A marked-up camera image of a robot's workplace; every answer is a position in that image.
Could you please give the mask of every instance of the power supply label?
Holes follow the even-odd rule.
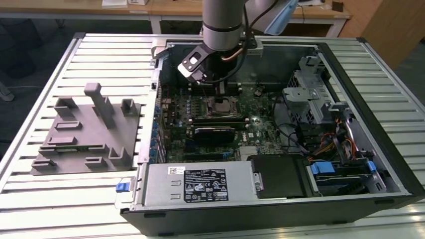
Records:
[[[184,195],[187,203],[228,201],[225,170],[187,170]]]

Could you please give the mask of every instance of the white sticker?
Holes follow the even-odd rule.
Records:
[[[168,174],[184,174],[185,167],[168,167]]]

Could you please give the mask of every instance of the aluminum slotted table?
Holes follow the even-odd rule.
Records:
[[[1,238],[144,238],[120,216],[132,193],[117,195],[115,186],[136,176],[136,171],[32,176],[31,164],[45,140],[60,96],[89,104],[83,89],[87,82],[103,85],[101,94],[112,103],[133,98],[143,104],[136,149],[147,153],[145,132],[152,127],[149,112],[159,70],[151,65],[152,47],[168,39],[200,39],[188,35],[85,34],[72,39],[57,68],[29,112],[0,163]],[[308,42],[312,38],[273,38]],[[425,108],[388,68],[368,43],[356,39],[322,38],[328,43],[400,153],[425,183]],[[418,202],[397,210],[381,211],[352,224],[228,232],[179,238],[271,239],[290,238],[424,238],[425,206]]]

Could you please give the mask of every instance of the table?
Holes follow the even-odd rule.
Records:
[[[151,0],[147,5],[129,4],[127,8],[103,9],[101,0],[1,0],[0,17],[53,19],[149,20],[153,34],[161,34],[161,20],[203,20],[200,0]],[[324,6],[298,7],[290,23],[328,24],[326,37],[337,37],[350,14]]]
[[[103,85],[103,95],[111,102],[133,98],[149,104],[143,88],[151,86],[151,48],[165,39],[200,39],[193,35],[87,34],[75,38],[63,55],[29,115],[0,163],[0,234],[15,238],[120,238],[145,239],[119,215],[129,205],[131,193],[117,195],[115,185],[136,176],[136,171],[32,176],[31,164],[47,137],[56,111],[52,106],[60,96],[73,96],[77,104],[89,103],[83,89],[87,82]],[[269,37],[260,40],[326,42],[336,57],[396,144],[401,155],[425,183],[425,108],[401,80],[366,43],[356,39]],[[338,87],[330,81],[338,98]],[[141,123],[136,152],[147,135]],[[424,201],[401,209],[377,212],[352,224],[317,225],[283,229],[252,230],[187,236],[189,239],[269,239],[269,238],[424,238]]]

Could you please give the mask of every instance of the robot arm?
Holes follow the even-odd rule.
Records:
[[[179,65],[191,82],[223,84],[240,69],[252,29],[280,34],[298,0],[204,0],[204,43]],[[245,34],[241,34],[243,15]]]

